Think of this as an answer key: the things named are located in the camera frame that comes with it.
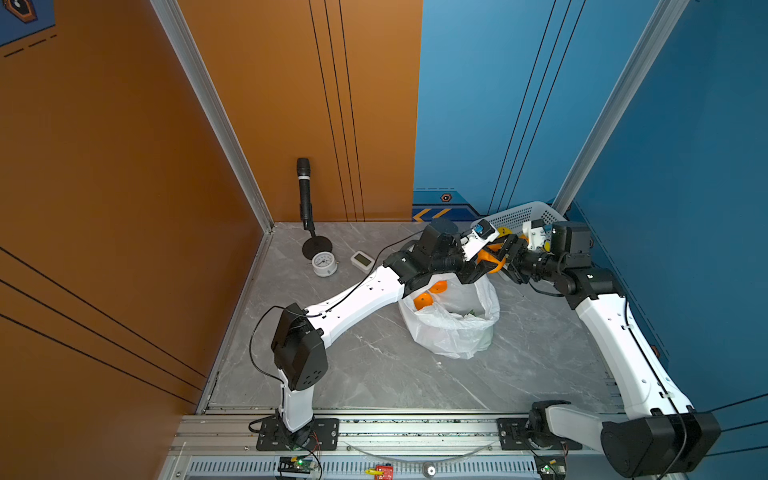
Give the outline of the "orange fruit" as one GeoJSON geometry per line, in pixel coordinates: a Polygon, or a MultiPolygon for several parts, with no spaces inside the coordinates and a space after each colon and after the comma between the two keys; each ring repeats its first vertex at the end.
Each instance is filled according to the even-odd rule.
{"type": "Polygon", "coordinates": [[[422,310],[434,303],[434,298],[429,291],[425,291],[413,299],[414,307],[417,311],[422,310]]]}
{"type": "Polygon", "coordinates": [[[477,254],[477,265],[483,267],[487,273],[497,273],[506,264],[506,257],[500,250],[494,251],[484,248],[477,254]]]}

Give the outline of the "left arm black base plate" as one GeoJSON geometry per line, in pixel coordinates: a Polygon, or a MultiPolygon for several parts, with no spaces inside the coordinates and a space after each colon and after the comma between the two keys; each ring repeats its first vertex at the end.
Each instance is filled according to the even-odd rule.
{"type": "Polygon", "coordinates": [[[314,418],[296,432],[290,432],[281,419],[267,418],[258,430],[258,451],[335,451],[339,439],[337,418],[314,418]]]}

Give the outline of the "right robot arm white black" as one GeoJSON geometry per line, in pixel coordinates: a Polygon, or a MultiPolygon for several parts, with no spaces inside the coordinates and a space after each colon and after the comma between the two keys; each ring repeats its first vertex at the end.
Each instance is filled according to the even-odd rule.
{"type": "Polygon", "coordinates": [[[595,340],[623,402],[625,420],[604,420],[567,401],[532,405],[529,438],[551,447],[567,439],[602,453],[621,476],[635,479],[693,471],[721,434],[711,413],[697,411],[640,330],[613,272],[594,265],[589,228],[553,224],[550,247],[531,248],[510,234],[484,248],[517,284],[545,281],[564,298],[595,340]]]}

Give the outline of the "white plastic bag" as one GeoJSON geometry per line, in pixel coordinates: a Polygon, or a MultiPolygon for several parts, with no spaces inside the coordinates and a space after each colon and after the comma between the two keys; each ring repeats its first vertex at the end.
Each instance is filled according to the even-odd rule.
{"type": "Polygon", "coordinates": [[[452,359],[468,360],[487,350],[500,319],[498,296],[487,277],[464,285],[454,274],[436,275],[428,286],[401,299],[398,308],[416,343],[452,359]],[[434,303],[417,311],[413,299],[425,291],[434,303]]]}

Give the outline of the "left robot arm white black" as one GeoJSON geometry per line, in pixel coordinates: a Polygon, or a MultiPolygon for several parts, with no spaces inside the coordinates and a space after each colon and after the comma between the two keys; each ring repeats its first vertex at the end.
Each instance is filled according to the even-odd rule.
{"type": "Polygon", "coordinates": [[[277,418],[283,429],[295,434],[314,420],[314,386],[328,371],[326,350],[342,334],[381,308],[439,281],[454,278],[471,284],[501,268],[507,239],[486,220],[461,232],[452,221],[437,219],[355,286],[306,308],[284,307],[271,342],[282,383],[277,418]]]}

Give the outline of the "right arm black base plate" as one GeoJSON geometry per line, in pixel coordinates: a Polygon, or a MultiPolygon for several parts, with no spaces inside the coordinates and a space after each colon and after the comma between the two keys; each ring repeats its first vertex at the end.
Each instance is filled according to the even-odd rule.
{"type": "Polygon", "coordinates": [[[502,417],[496,420],[501,448],[511,450],[548,450],[571,451],[582,450],[580,443],[554,436],[549,433],[537,432],[529,425],[527,418],[502,417]]]}

